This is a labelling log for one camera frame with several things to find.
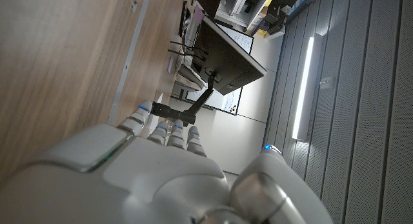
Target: fluorescent light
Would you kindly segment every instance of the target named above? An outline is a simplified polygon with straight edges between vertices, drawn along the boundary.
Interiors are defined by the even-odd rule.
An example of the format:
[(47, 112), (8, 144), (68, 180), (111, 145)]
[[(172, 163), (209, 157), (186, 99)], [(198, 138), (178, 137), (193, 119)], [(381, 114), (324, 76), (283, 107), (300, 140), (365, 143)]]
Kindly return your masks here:
[(301, 113), (303, 112), (305, 89), (307, 87), (308, 72), (310, 70), (313, 45), (314, 45), (314, 38), (310, 37), (310, 41), (308, 41), (307, 56), (305, 57), (303, 78), (301, 80), (301, 87), (299, 89), (296, 119), (294, 121), (294, 129), (292, 131), (292, 138), (294, 139), (298, 139), (297, 135), (298, 135), (298, 130), (299, 130), (300, 122), (301, 122)]

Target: white robotic hand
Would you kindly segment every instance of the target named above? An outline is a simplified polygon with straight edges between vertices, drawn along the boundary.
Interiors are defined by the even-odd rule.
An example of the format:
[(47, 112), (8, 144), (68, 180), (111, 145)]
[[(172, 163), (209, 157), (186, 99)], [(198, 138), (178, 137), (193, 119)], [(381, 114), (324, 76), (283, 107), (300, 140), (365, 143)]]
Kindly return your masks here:
[(325, 207), (266, 146), (230, 190), (196, 127), (161, 122), (152, 103), (117, 128), (97, 125), (38, 154), (0, 185), (5, 223), (331, 223)]

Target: ribbed wall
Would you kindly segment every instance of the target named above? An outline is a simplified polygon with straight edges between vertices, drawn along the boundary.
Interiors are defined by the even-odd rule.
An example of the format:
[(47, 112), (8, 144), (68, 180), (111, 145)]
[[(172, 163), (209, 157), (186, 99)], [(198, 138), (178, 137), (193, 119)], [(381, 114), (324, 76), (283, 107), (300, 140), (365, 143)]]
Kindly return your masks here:
[[(287, 25), (265, 143), (334, 223), (413, 223), (413, 0), (314, 0)], [(308, 39), (323, 36), (306, 141), (292, 139)]]

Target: wooden surface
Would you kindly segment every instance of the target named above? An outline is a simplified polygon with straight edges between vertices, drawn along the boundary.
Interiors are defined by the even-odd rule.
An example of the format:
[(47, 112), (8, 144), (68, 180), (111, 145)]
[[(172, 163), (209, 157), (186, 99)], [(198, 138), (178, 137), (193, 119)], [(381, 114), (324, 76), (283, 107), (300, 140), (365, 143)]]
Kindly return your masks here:
[[(166, 50), (182, 2), (150, 0), (117, 123), (142, 100), (169, 96)], [(0, 181), (36, 152), (107, 122), (142, 3), (0, 0)]]

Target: monitor stand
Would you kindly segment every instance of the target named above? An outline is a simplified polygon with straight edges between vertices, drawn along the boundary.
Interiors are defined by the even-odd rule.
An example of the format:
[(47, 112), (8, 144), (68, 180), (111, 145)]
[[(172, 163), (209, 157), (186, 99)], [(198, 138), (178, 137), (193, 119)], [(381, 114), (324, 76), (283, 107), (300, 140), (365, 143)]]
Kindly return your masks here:
[(214, 92), (213, 87), (215, 76), (215, 72), (211, 73), (211, 75), (208, 78), (208, 88), (198, 98), (198, 100), (196, 100), (195, 103), (192, 104), (192, 106), (188, 110), (181, 112), (178, 110), (174, 110), (173, 108), (170, 108), (168, 105), (153, 102), (151, 114), (171, 119), (172, 121), (180, 119), (183, 122), (184, 127), (187, 127), (188, 124), (195, 124), (196, 114), (199, 112), (202, 106), (205, 105), (209, 97)]

